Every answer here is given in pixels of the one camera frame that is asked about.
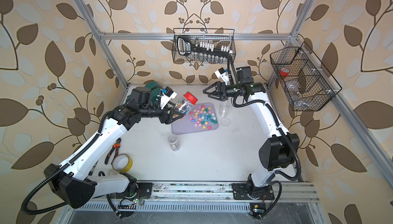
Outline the clear jar of star candies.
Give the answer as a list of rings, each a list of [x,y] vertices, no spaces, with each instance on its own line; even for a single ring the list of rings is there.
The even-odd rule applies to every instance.
[[[229,100],[220,102],[219,115],[223,118],[227,117],[230,111],[231,103]]]

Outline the red lidded clear jar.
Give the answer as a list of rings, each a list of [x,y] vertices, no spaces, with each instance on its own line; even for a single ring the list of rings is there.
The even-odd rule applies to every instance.
[[[190,92],[186,92],[175,104],[174,110],[181,114],[187,114],[196,105],[198,99]]]

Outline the clear jar lid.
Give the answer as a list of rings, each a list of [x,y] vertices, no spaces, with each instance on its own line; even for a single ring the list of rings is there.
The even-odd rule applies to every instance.
[[[223,127],[229,127],[231,124],[231,121],[228,118],[222,118],[221,119],[221,125]]]

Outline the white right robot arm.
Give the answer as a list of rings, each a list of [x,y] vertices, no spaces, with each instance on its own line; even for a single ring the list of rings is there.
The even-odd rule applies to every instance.
[[[302,169],[297,154],[299,137],[290,133],[280,121],[263,84],[227,85],[218,81],[205,88],[203,93],[215,100],[230,100],[235,108],[251,106],[265,133],[266,141],[259,150],[261,164],[248,176],[246,198],[257,200],[266,195],[277,175],[293,182],[301,178]]]

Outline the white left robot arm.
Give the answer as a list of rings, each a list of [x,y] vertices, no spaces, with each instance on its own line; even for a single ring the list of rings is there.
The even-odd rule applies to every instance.
[[[21,212],[26,215],[38,215],[66,205],[78,209],[92,198],[125,192],[132,180],[125,173],[89,178],[89,173],[98,160],[142,118],[158,118],[162,124],[171,124],[183,117],[183,113],[168,106],[160,109],[124,104],[108,111],[104,114],[96,133],[77,151],[59,165],[51,164],[45,169],[45,180],[27,195],[21,204]],[[32,197],[46,184],[63,202],[40,210],[29,209],[28,203]]]

